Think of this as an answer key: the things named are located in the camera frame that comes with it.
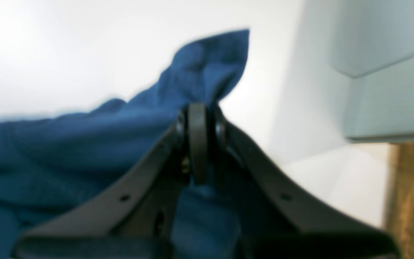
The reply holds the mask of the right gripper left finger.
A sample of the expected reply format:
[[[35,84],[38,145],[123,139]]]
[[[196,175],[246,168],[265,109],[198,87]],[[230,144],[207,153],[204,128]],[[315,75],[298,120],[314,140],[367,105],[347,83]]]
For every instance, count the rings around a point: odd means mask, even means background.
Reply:
[[[181,190],[207,182],[207,109],[193,103],[102,193],[17,240],[15,259],[175,259]]]

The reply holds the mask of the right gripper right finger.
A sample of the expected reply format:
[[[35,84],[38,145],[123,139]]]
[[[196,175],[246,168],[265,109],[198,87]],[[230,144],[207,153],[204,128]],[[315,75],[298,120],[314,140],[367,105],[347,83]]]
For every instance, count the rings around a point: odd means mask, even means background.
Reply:
[[[239,217],[237,259],[398,259],[393,238],[306,191],[251,137],[209,110],[220,190]]]

